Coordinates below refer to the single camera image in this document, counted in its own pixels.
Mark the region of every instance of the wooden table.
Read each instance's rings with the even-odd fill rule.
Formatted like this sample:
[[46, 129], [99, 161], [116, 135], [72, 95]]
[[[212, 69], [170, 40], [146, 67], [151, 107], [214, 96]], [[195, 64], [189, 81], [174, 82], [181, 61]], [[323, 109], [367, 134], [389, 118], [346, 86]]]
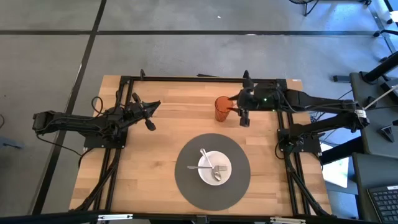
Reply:
[[[114, 106], [119, 81], [120, 76], [104, 76], [99, 90], [104, 108]], [[287, 86], [294, 90], [302, 89], [300, 80], [287, 80]], [[143, 121], [129, 128], [126, 147], [121, 152], [111, 210], [129, 213], [292, 215], [285, 164], [274, 155], [276, 130], [279, 128], [277, 113], [250, 112], [249, 128], [239, 126], [236, 113], [230, 113], [223, 123], [214, 119], [216, 98], [235, 95], [240, 89], [240, 83], [135, 81], [133, 91], [141, 100], [160, 100], [162, 104], [152, 118], [156, 131], [149, 131]], [[307, 124], [310, 122], [309, 115], [294, 114], [294, 122]], [[237, 204], [226, 210], [207, 211], [194, 207], [182, 196], [175, 183], [174, 168], [180, 150], [189, 140], [205, 133], [230, 137], [242, 147], [249, 159], [251, 182], [248, 191]], [[323, 209], [331, 212], [318, 159], [313, 154], [300, 155], [306, 186]], [[97, 184], [103, 156], [104, 149], [94, 149], [83, 158], [70, 208], [79, 206]], [[106, 191], [105, 186], [101, 208]], [[295, 192], [298, 209], [302, 213], [297, 186]]]

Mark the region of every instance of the table leg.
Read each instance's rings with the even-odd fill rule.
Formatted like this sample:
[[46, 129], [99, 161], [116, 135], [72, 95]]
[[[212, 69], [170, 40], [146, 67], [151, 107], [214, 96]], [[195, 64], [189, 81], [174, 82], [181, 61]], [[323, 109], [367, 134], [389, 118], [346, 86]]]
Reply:
[[22, 149], [24, 147], [23, 144], [21, 144], [21, 143], [19, 143], [17, 141], [14, 141], [12, 139], [8, 139], [8, 138], [4, 138], [4, 137], [0, 136], [0, 149], [3, 146], [11, 146], [11, 147], [14, 147], [14, 148], [17, 148], [17, 149]]
[[333, 81], [334, 82], [349, 83], [349, 76], [347, 76], [347, 75], [335, 75], [335, 76], [333, 76]]
[[339, 159], [352, 155], [353, 152], [364, 153], [362, 137], [354, 138], [344, 144], [336, 146], [325, 152], [319, 157], [323, 165], [335, 162]]

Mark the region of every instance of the black chair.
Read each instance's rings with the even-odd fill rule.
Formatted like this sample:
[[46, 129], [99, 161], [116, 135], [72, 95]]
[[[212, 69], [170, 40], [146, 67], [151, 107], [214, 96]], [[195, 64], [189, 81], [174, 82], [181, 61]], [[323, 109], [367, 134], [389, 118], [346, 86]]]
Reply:
[[[315, 6], [317, 6], [319, 0], [289, 0], [290, 2], [294, 3], [294, 4], [303, 4], [304, 5], [304, 16], [309, 15], [312, 12], [312, 9], [315, 8]], [[310, 2], [316, 1], [315, 4], [312, 6], [312, 8], [307, 11], [308, 9], [308, 4]], [[359, 2], [363, 2], [365, 5], [370, 5], [372, 3], [372, 0], [359, 0]]]
[[376, 31], [373, 34], [373, 37], [379, 37], [380, 34], [382, 33], [388, 33], [388, 34], [394, 34], [394, 35], [398, 35], [398, 31], [394, 31], [394, 30], [382, 30], [382, 31]]

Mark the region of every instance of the white plate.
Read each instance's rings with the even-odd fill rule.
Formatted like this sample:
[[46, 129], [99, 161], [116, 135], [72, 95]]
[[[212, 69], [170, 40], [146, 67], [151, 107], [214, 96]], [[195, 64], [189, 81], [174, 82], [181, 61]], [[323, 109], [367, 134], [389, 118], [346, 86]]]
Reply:
[[[229, 179], [229, 177], [231, 177], [232, 173], [232, 165], [228, 157], [226, 157], [226, 155], [224, 155], [222, 152], [218, 151], [206, 152], [206, 156], [209, 158], [211, 165], [227, 166], [227, 170], [220, 171], [221, 181], [217, 181], [213, 178], [211, 174], [211, 169], [198, 169], [200, 178], [207, 184], [214, 186], [225, 183]], [[207, 162], [207, 159], [204, 156], [202, 156], [199, 160], [198, 166], [210, 166], [210, 165]]]

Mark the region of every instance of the metal spoon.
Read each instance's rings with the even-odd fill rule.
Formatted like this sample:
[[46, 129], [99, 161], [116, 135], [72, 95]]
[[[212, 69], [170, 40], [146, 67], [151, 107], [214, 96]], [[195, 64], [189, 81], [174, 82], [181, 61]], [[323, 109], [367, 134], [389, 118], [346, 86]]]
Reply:
[[221, 181], [221, 174], [213, 167], [213, 165], [211, 164], [209, 158], [206, 155], [206, 151], [205, 149], [200, 149], [200, 153], [206, 158], [207, 162], [209, 163], [209, 165], [211, 166], [211, 174], [213, 176], [213, 178], [217, 181]]
[[[187, 166], [188, 169], [213, 169], [212, 167], [203, 167], [203, 166]], [[214, 166], [216, 171], [226, 171], [227, 166]]]

